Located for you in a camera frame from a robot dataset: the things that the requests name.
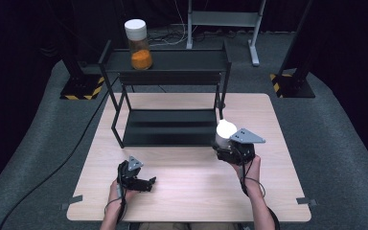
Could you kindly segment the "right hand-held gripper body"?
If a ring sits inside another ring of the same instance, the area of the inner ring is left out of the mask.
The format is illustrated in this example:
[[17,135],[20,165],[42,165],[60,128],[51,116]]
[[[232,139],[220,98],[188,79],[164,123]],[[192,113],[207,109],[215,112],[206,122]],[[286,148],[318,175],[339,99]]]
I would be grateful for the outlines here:
[[251,132],[246,128],[241,128],[230,137],[227,149],[220,148],[218,160],[235,165],[243,165],[255,158],[255,144],[263,144],[265,139]]

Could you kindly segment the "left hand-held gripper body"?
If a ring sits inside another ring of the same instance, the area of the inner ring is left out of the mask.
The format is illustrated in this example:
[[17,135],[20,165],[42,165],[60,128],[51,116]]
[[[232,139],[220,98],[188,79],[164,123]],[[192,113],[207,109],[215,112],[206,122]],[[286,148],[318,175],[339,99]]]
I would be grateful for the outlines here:
[[140,185],[140,180],[137,178],[141,171],[143,163],[133,156],[125,160],[118,166],[117,182],[119,183],[119,192],[124,196],[125,190],[130,190],[133,186]]

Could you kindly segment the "pale powder spice jar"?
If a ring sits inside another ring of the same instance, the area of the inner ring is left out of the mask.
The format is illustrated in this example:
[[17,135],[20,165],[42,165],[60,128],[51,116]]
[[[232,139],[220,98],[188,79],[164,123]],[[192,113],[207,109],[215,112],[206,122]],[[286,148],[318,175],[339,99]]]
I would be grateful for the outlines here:
[[230,137],[238,131],[237,127],[222,119],[218,122],[216,128],[216,143],[219,147],[227,149],[229,146]]

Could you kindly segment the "black metal two-tier rack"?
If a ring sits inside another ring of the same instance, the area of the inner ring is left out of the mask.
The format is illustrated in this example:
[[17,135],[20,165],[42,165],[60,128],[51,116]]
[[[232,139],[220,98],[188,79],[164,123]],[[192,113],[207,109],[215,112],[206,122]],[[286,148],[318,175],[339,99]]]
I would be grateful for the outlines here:
[[[151,55],[150,69],[135,70],[128,61],[130,51],[114,49],[107,41],[99,59],[106,85],[111,85],[108,75],[115,73],[122,86],[119,98],[112,89],[108,90],[117,113],[111,130],[120,147],[210,146],[225,107],[232,67],[228,44],[223,42],[218,49],[153,50]],[[214,85],[216,92],[213,105],[207,108],[135,108],[130,104],[127,88],[137,85]],[[120,135],[117,123],[123,105],[127,106],[127,121]]]

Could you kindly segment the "orange powder spice jar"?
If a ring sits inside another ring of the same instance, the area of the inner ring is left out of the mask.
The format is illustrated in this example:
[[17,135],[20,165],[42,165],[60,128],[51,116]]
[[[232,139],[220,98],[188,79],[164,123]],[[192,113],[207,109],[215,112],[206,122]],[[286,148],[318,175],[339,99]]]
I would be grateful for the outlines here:
[[125,23],[125,31],[132,67],[136,70],[149,69],[152,66],[152,57],[146,22],[142,19],[130,19]]

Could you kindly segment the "person's right hand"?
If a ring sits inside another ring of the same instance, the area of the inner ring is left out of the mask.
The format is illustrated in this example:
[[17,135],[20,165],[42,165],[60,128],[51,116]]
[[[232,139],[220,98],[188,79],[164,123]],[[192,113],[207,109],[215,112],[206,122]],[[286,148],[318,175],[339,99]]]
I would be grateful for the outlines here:
[[252,161],[248,162],[244,166],[232,164],[232,168],[235,170],[243,190],[261,190],[261,157],[259,155],[256,155]]

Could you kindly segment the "person's left hand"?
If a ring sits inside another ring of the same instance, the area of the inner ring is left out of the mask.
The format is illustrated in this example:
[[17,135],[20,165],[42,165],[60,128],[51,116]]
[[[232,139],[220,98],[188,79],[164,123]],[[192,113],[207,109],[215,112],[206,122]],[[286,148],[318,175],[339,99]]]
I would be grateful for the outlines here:
[[126,202],[130,202],[137,194],[138,191],[125,190],[124,191],[125,196],[122,197],[122,194],[119,192],[119,183],[116,180],[114,180],[110,185],[108,202],[114,204],[117,200],[121,200],[122,198]]

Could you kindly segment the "grey tape piece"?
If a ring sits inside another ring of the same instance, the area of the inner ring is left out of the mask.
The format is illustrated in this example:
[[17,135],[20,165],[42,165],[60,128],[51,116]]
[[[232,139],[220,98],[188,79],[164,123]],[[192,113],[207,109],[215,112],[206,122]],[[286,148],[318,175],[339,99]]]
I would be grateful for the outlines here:
[[296,201],[298,204],[307,204],[309,207],[317,205],[317,201],[309,197],[297,197]]
[[71,204],[81,202],[82,198],[83,198],[82,195],[77,195],[69,198],[66,202],[60,205],[59,210],[67,210]]

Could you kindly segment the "black stand striped base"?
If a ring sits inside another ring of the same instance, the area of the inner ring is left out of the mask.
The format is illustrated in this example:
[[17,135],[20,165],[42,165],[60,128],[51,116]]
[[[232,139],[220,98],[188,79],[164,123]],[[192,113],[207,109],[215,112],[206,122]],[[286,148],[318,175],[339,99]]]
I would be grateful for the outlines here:
[[286,57],[276,74],[270,80],[278,98],[314,98],[315,95],[307,82],[310,71],[311,52],[297,56],[297,43],[309,15],[313,0],[308,0],[304,13],[298,24],[296,34],[287,50]]
[[64,100],[93,100],[101,92],[104,77],[101,74],[84,74],[70,49],[61,52],[69,73],[60,97]]

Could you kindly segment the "grey metal stand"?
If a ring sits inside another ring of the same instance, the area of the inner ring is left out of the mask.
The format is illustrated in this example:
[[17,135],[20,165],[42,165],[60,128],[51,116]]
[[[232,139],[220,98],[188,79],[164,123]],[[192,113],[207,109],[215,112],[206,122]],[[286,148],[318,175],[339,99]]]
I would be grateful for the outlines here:
[[188,0],[186,48],[193,48],[194,26],[253,28],[252,38],[248,40],[247,45],[252,65],[258,67],[260,61],[256,42],[265,11],[265,3],[266,0],[260,0],[259,9],[252,12],[194,11],[193,0]]

